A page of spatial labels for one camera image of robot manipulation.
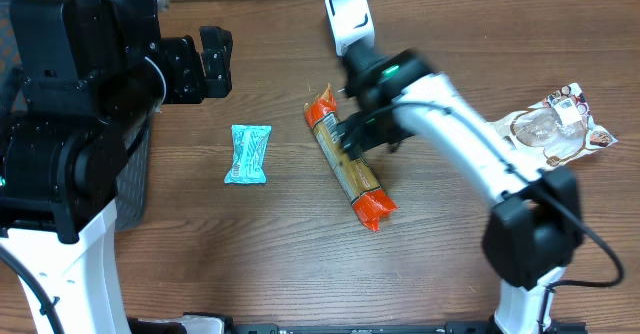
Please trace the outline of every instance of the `snack package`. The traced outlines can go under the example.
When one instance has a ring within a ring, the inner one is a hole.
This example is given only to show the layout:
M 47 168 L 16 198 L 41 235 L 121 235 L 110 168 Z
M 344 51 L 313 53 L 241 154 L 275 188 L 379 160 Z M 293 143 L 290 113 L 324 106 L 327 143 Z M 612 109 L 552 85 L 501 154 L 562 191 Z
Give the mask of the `snack package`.
M 527 110 L 490 123 L 495 130 L 540 166 L 552 169 L 595 153 L 617 140 L 596 125 L 577 83 L 563 87 Z
M 233 165 L 224 178 L 225 184 L 264 184 L 262 170 L 271 126 L 232 125 Z
M 313 104 L 305 104 L 304 115 L 358 219 L 367 228 L 378 231 L 380 218 L 389 216 L 398 207 L 382 190 L 365 161 L 362 158 L 352 161 L 342 151 L 336 131 L 336 109 L 329 85 Z

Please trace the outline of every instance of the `pasta package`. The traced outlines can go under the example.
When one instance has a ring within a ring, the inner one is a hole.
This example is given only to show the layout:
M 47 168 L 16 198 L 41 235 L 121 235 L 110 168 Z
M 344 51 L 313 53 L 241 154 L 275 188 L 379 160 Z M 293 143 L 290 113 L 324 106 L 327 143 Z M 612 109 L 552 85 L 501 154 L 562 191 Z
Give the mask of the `pasta package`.
M 516 149 L 552 169 L 616 143 L 596 125 L 578 83 L 555 91 L 527 110 L 490 123 Z
M 382 190 L 367 163 L 361 157 L 351 160 L 342 151 L 336 128 L 336 109 L 329 85 L 312 104 L 305 104 L 304 115 L 358 219 L 365 227 L 378 231 L 380 219 L 388 217 L 398 207 Z

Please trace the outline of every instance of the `white tag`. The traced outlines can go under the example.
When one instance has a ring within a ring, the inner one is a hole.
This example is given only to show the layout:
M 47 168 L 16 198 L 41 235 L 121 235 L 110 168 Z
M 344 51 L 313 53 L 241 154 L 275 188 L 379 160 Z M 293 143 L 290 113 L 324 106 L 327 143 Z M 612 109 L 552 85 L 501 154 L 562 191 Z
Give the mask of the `white tag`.
M 563 126 L 571 125 L 582 120 L 582 116 L 580 115 L 578 108 L 576 108 L 575 104 L 573 104 L 573 100 L 571 99 L 565 99 L 556 103 L 556 105 L 553 106 L 553 109 L 560 116 Z

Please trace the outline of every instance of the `plastic packaging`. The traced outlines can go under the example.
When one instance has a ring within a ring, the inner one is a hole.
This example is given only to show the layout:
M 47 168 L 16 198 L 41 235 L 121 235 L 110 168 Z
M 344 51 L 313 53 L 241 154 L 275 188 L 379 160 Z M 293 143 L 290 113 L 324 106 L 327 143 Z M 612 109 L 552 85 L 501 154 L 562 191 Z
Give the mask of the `plastic packaging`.
M 313 104 L 304 106 L 307 123 L 342 189 L 351 200 L 351 207 L 358 219 L 365 227 L 378 231 L 380 218 L 389 216 L 398 207 L 382 190 L 367 163 L 362 158 L 352 161 L 349 155 L 342 151 L 336 131 L 336 110 L 337 104 L 331 86 L 318 95 Z
M 530 106 L 491 123 L 515 146 L 546 169 L 595 153 L 617 140 L 596 125 L 577 83 L 570 84 Z
M 225 184 L 264 184 L 262 170 L 271 126 L 232 125 L 233 165 L 224 178 Z

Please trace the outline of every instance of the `wooden table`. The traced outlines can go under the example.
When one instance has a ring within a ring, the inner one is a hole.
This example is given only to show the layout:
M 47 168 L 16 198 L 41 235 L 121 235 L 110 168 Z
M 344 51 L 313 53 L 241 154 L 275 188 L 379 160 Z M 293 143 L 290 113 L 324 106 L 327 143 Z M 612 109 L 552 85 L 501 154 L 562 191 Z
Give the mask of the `wooden table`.
M 559 290 L 553 316 L 591 332 L 640 331 L 640 0 L 370 0 L 386 53 L 416 47 L 489 120 L 577 81 L 619 143 L 570 164 L 586 221 L 618 251 L 613 290 Z M 165 36 L 201 25 L 233 33 L 233 92 L 165 106 L 153 128 L 148 210 L 116 237 L 127 313 L 183 311 L 287 325 L 425 324 L 486 319 L 498 277 L 480 249 L 487 209 L 432 147 L 367 153 L 400 209 L 362 227 L 303 120 L 344 77 L 322 0 L 174 5 Z M 339 99 L 340 115 L 355 106 Z M 232 124 L 269 124 L 264 186 L 225 186 Z M 567 277 L 613 276 L 591 242 Z M 0 332 L 30 333 L 18 280 L 0 267 Z

